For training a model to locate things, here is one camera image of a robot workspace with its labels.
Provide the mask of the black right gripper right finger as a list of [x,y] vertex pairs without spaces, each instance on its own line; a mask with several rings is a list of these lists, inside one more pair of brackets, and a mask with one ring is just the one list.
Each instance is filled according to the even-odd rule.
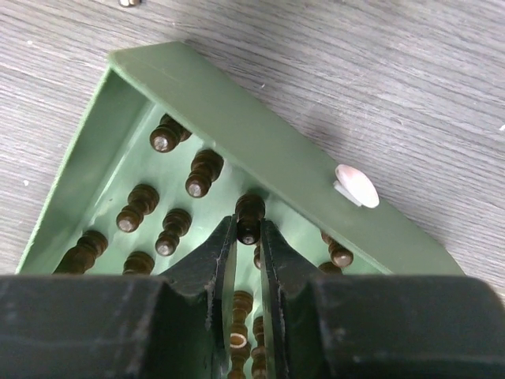
[[262,220],[260,267],[267,374],[270,378],[322,378],[326,373],[310,281],[323,273]]

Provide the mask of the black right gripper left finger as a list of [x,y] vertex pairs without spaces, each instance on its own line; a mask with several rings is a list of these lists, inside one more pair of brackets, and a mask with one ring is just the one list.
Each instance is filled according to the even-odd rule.
[[155,332],[157,378],[221,378],[230,354],[237,222],[225,216],[208,238],[162,273]]

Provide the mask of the dark pawn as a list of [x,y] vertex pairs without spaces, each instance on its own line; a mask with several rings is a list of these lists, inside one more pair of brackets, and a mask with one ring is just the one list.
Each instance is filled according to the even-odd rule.
[[235,206],[238,241],[245,245],[256,244],[260,239],[260,224],[265,216],[265,203],[261,196],[247,193]]

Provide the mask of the green plastic tray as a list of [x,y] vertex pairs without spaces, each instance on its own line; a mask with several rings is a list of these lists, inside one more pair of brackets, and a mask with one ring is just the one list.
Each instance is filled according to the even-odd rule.
[[[192,136],[157,152],[149,136],[165,114]],[[206,196],[185,182],[195,155],[224,160]],[[238,199],[254,193],[262,220],[323,274],[461,275],[446,249],[387,201],[358,207],[334,189],[336,162],[295,128],[181,42],[115,51],[80,121],[24,251],[1,298],[1,375],[5,378],[157,378],[155,332],[162,273],[200,246]],[[155,211],[132,233],[116,224],[138,184],[159,194]],[[157,254],[163,219],[173,208],[192,217],[175,252]],[[85,231],[108,247],[83,275],[54,274]],[[331,263],[320,232],[353,253]],[[150,275],[123,275],[134,251],[155,261]],[[245,324],[262,316],[260,239],[238,241],[234,292],[253,296]],[[231,324],[233,320],[233,298]]]

